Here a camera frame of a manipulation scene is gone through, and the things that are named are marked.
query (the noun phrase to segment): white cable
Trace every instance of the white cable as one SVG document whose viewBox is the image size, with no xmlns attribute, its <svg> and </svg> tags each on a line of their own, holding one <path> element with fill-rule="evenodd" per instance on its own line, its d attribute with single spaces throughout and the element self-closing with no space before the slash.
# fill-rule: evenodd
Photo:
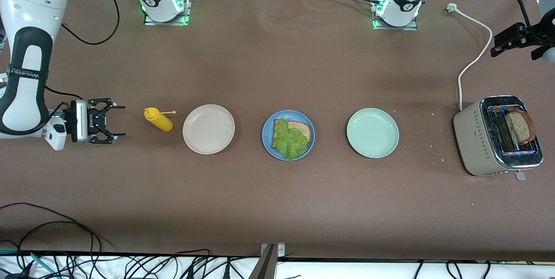
<svg viewBox="0 0 555 279">
<path fill-rule="evenodd" d="M 490 39 L 487 41 L 486 46 L 484 47 L 484 49 L 482 49 L 482 52 L 480 52 L 480 54 L 478 54 L 478 57 L 476 57 L 476 59 L 474 59 L 474 61 L 470 62 L 464 69 L 462 69 L 462 71 L 460 72 L 460 74 L 458 75 L 458 79 L 457 79 L 457 83 L 458 83 L 458 107 L 459 109 L 462 111 L 462 85 L 460 83 L 460 78 L 462 77 L 462 75 L 464 74 L 464 72 L 466 72 L 466 70 L 468 70 L 468 68 L 470 68 L 472 66 L 472 64 L 476 63 L 478 60 L 480 60 L 480 58 L 482 57 L 482 55 L 484 54 L 484 52 L 487 50 L 487 48 L 490 46 L 491 43 L 491 39 L 493 38 L 493 32 L 491 31 L 491 28 L 489 28 L 488 26 L 486 26 L 485 24 L 483 24 L 482 22 L 475 20 L 473 18 L 470 18 L 470 16 L 467 16 L 466 14 L 464 14 L 463 12 L 461 12 L 459 9 L 457 9 L 457 5 L 454 3 L 450 3 L 447 5 L 447 10 L 448 12 L 456 12 L 462 16 L 464 16 L 465 18 L 468 18 L 469 20 L 471 20 L 472 22 L 475 22 L 477 24 L 480 24 L 481 26 L 483 26 L 484 28 L 486 28 L 488 30 L 488 32 L 490 33 Z"/>
</svg>

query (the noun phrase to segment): blue plate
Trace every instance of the blue plate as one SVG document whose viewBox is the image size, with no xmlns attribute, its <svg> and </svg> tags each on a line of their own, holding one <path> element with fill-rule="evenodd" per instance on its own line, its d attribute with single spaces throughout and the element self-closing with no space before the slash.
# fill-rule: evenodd
<svg viewBox="0 0 555 279">
<path fill-rule="evenodd" d="M 312 149 L 314 145 L 314 139 L 316 138 L 316 133 L 314 132 L 314 125 L 309 120 L 309 118 L 301 112 L 297 112 L 294 110 L 279 111 L 278 113 L 270 116 L 266 123 L 264 123 L 264 127 L 262 127 L 262 143 L 264 144 L 264 148 L 266 148 L 266 151 L 268 151 L 268 153 L 270 153 L 278 160 L 288 161 L 285 157 L 283 157 L 283 154 L 281 154 L 275 148 L 272 148 L 272 144 L 274 143 L 274 121 L 280 118 L 284 118 L 287 121 L 300 121 L 301 123 L 305 123 L 309 126 L 310 142 L 307 151 L 302 156 L 297 157 L 294 161 L 303 158 L 307 153 L 309 153 L 310 149 Z"/>
</svg>

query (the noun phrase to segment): plate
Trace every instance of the plate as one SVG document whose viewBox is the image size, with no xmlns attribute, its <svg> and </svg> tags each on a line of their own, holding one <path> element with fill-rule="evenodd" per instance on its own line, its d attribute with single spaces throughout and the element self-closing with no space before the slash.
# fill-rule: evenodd
<svg viewBox="0 0 555 279">
<path fill-rule="evenodd" d="M 309 120 L 309 118 L 298 111 L 283 110 L 283 111 L 274 113 L 272 116 L 268 118 L 266 123 L 264 123 L 264 127 L 262 127 L 262 144 L 264 144 L 264 148 L 266 148 L 266 151 L 268 151 L 268 153 L 270 153 L 273 157 L 277 158 L 278 160 L 288 161 L 285 157 L 283 157 L 283 154 L 281 154 L 281 152 L 279 152 L 275 148 L 272 148 L 272 144 L 274 143 L 274 127 L 275 127 L 274 121 L 280 118 L 284 118 L 286 119 L 286 121 L 300 121 L 301 123 L 305 123 L 309 126 L 310 142 L 309 142 L 307 151 L 303 153 L 302 156 L 297 157 L 293 161 L 303 158 L 305 155 L 307 155 L 307 153 L 309 153 L 310 149 L 312 149 L 312 147 L 314 146 L 314 139 L 316 138 L 316 133 L 314 131 L 314 125 Z"/>
<path fill-rule="evenodd" d="M 386 112 L 374 108 L 361 109 L 349 119 L 347 138 L 361 155 L 381 158 L 397 147 L 399 128 Z"/>
<path fill-rule="evenodd" d="M 183 139 L 196 153 L 222 151 L 233 139 L 235 121 L 232 114 L 219 105 L 202 105 L 194 109 L 183 123 Z"/>
</svg>

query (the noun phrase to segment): light green plate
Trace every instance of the light green plate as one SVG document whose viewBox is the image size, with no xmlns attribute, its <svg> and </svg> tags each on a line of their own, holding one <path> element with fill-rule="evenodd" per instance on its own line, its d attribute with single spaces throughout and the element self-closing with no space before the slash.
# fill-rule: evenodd
<svg viewBox="0 0 555 279">
<path fill-rule="evenodd" d="M 380 109 L 361 109 L 347 124 L 347 138 L 356 152 L 365 157 L 387 156 L 399 143 L 399 128 L 393 117 Z"/>
</svg>

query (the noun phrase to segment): white floor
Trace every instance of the white floor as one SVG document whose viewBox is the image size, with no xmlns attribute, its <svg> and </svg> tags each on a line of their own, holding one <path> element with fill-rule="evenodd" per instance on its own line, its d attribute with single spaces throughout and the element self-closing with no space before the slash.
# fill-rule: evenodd
<svg viewBox="0 0 555 279">
<path fill-rule="evenodd" d="M 101 259 L 114 259 L 117 256 L 101 256 Z M 152 269 L 159 261 L 167 257 L 159 257 L 145 265 L 146 269 Z M 65 257 L 57 257 L 60 267 L 65 267 Z M 90 261 L 90 256 L 81 256 L 79 261 Z M 32 261 L 30 257 L 25 257 L 26 262 Z M 258 259 L 240 259 L 232 262 L 232 265 L 242 274 L 243 277 L 248 278 L 252 269 L 254 268 Z M 57 269 L 53 257 L 41 257 L 46 265 L 52 269 Z M 125 274 L 125 266 L 129 263 L 130 258 L 121 257 L 113 261 L 99 262 L 97 268 L 107 279 L 123 279 Z M 177 277 L 179 278 L 183 271 L 189 267 L 193 257 L 179 257 L 176 261 L 172 261 L 166 265 L 160 272 L 157 273 L 160 279 L 173 279 L 177 268 Z M 211 271 L 218 265 L 226 263 L 226 258 L 221 257 L 209 263 L 206 267 L 206 272 Z M 481 279 L 484 271 L 486 270 L 485 264 L 458 264 L 462 276 L 466 279 Z M 0 256 L 0 267 L 15 275 L 20 273 L 20 268 L 16 263 L 14 256 Z M 82 266 L 83 270 L 88 273 L 91 269 L 91 263 Z M 276 279 L 289 279 L 291 277 L 298 277 L 299 279 L 413 279 L 418 263 L 307 263 L 307 262 L 286 262 L 279 263 L 276 271 Z M 222 279 L 224 275 L 224 267 L 219 267 L 206 279 Z M 452 272 L 456 274 L 456 270 L 451 265 Z M 195 279 L 202 278 L 204 269 L 199 269 L 195 274 Z M 144 269 L 139 269 L 132 275 L 134 279 L 140 279 L 145 276 L 147 272 Z M 49 275 L 49 272 L 34 263 L 31 268 L 30 277 L 40 278 Z M 232 279 L 239 279 L 233 270 L 230 272 Z M 491 265 L 491 270 L 487 279 L 549 279 L 551 276 L 555 277 L 555 266 L 551 265 Z M 83 279 L 85 276 L 78 272 L 75 274 L 77 279 Z M 93 273 L 93 279 L 101 279 L 98 273 Z M 153 275 L 148 275 L 147 278 L 154 279 Z M 451 279 L 446 271 L 444 263 L 425 263 L 422 267 L 418 279 Z"/>
</svg>

